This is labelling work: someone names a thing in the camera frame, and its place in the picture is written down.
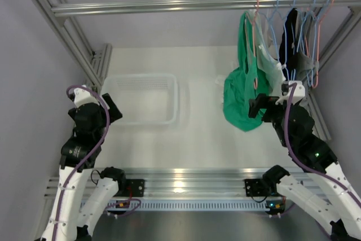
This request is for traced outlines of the green tank top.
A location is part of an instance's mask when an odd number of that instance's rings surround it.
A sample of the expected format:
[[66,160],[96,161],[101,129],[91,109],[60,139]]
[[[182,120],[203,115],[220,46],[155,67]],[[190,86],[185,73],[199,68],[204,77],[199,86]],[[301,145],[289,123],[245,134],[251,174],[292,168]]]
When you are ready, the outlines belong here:
[[253,15],[245,11],[239,22],[237,41],[238,67],[225,79],[223,87],[223,114],[236,128],[249,132],[262,124],[264,110],[250,118],[249,101],[259,94],[269,94],[269,82],[264,71],[258,68],[255,41],[252,33]]

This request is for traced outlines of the white tank top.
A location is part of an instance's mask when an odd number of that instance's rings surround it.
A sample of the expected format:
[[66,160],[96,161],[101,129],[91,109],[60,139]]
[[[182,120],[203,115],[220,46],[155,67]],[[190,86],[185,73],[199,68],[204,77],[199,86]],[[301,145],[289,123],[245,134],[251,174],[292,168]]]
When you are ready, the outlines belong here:
[[270,86],[270,95],[281,96],[281,85],[286,80],[281,65],[273,52],[273,42],[270,33],[266,33],[268,25],[260,15],[256,19],[256,56],[258,68],[265,73]]

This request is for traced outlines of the light blue hanger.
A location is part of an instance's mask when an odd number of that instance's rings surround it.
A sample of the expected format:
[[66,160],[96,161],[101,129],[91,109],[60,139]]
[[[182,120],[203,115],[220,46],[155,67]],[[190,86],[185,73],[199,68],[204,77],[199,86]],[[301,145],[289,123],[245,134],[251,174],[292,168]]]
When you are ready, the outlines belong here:
[[280,61],[280,54],[279,54],[279,47],[278,47],[278,42],[277,42],[277,38],[276,38],[276,28],[277,26],[279,26],[279,22],[283,23],[283,18],[282,18],[282,14],[279,11],[279,1],[280,0],[274,0],[275,4],[273,5],[273,10],[272,13],[268,14],[268,12],[270,11],[269,9],[267,10],[266,13],[261,13],[261,15],[265,18],[265,23],[267,23],[268,25],[268,30],[266,31],[266,33],[268,34],[268,32],[270,31],[271,33],[271,40],[273,42],[273,49],[274,49],[274,53],[276,56],[276,60],[277,62],[281,64]]

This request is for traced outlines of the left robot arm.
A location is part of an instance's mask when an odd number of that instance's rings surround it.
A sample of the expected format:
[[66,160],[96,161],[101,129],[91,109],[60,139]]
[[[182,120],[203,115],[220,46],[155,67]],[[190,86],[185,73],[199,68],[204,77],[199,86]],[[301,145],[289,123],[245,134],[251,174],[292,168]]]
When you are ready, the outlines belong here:
[[91,240],[111,197],[127,190],[125,172],[107,167],[100,172],[87,202],[81,204],[109,126],[121,119],[122,113],[108,93],[94,97],[86,90],[75,89],[70,97],[75,107],[68,114],[75,126],[61,148],[58,190],[40,240]]

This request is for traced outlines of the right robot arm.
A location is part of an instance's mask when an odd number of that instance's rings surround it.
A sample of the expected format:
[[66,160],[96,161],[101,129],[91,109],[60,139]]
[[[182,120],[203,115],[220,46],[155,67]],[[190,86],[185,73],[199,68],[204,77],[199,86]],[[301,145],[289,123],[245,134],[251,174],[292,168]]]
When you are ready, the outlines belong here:
[[298,104],[278,104],[264,94],[249,101],[250,118],[264,110],[262,120],[275,129],[288,155],[317,186],[311,189],[280,165],[266,171],[252,193],[283,196],[299,206],[331,240],[360,240],[360,196],[343,173],[336,155],[313,132],[314,120]]

